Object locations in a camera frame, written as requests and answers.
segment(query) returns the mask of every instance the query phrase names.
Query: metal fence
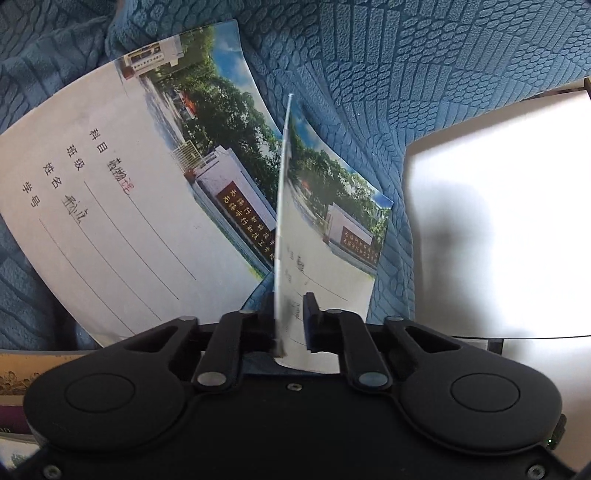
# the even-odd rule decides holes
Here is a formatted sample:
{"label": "metal fence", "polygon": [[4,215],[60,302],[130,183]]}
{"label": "metal fence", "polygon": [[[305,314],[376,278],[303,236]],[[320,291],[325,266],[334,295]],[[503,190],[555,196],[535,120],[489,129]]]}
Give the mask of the metal fence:
{"label": "metal fence", "polygon": [[186,141],[180,147],[175,148],[170,153],[176,160],[178,166],[183,172],[194,170],[205,165],[203,157],[193,144],[192,140]]}

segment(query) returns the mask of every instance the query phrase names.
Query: white wall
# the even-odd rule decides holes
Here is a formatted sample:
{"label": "white wall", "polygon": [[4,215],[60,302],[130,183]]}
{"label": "white wall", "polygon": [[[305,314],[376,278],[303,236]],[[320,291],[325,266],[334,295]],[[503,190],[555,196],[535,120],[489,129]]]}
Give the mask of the white wall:
{"label": "white wall", "polygon": [[329,205],[328,213],[331,215],[329,238],[337,243],[340,243],[343,235],[343,227],[347,227],[349,231],[357,235],[361,240],[371,245],[372,235],[361,228],[356,222],[347,218],[343,210],[336,204]]}
{"label": "white wall", "polygon": [[217,159],[203,168],[195,169],[197,180],[203,182],[205,188],[213,196],[216,196],[233,181],[253,206],[259,217],[261,217],[267,228],[273,230],[275,228],[273,215],[248,183],[241,172],[240,166],[237,165],[236,161],[223,147],[216,147],[216,154]]}
{"label": "white wall", "polygon": [[416,320],[448,335],[591,335],[586,92],[515,103],[405,159]]}

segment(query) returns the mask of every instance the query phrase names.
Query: blue blanket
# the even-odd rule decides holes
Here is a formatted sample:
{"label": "blue blanket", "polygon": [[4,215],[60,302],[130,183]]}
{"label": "blue blanket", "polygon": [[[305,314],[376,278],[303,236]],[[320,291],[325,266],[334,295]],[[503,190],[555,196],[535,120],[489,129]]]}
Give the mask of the blue blanket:
{"label": "blue blanket", "polygon": [[[322,139],[394,201],[372,322],[413,317],[407,145],[591,72],[586,0],[4,0],[0,133],[108,60],[231,18],[277,124],[294,92]],[[63,348],[64,329],[84,345],[64,318],[0,222],[0,348]]]}

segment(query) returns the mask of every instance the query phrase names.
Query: white building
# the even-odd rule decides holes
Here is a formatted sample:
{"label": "white building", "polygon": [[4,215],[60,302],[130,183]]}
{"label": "white building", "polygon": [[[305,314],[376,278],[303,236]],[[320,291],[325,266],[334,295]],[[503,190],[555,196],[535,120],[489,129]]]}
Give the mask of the white building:
{"label": "white building", "polygon": [[183,56],[183,46],[178,35],[151,43],[122,57],[125,78],[142,75],[166,63],[174,67]]}
{"label": "white building", "polygon": [[326,236],[328,241],[340,244],[343,236],[343,227],[347,227],[349,232],[357,235],[359,239],[366,244],[371,245],[374,236],[363,225],[355,220],[351,215],[345,212],[336,203],[329,205],[326,213]]}
{"label": "white building", "polygon": [[226,150],[216,147],[203,157],[203,163],[193,169],[193,172],[199,186],[207,190],[212,197],[234,182],[267,228],[270,231],[275,228],[275,210],[231,148]]}

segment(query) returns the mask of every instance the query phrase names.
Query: screw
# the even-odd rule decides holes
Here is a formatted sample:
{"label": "screw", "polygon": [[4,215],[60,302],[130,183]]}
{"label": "screw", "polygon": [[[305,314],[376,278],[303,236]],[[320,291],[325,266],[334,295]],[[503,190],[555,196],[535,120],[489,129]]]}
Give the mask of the screw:
{"label": "screw", "polygon": [[47,478],[47,480],[60,480],[61,470],[55,465],[46,465],[43,469],[43,476]]}
{"label": "screw", "polygon": [[204,387],[220,387],[226,380],[226,376],[220,372],[203,372],[197,377],[197,381]]}
{"label": "screw", "polygon": [[527,470],[527,478],[530,480],[542,480],[545,475],[546,469],[542,465],[534,465]]}
{"label": "screw", "polygon": [[359,383],[369,388],[383,387],[388,383],[388,377],[380,372],[365,372],[359,376]]}

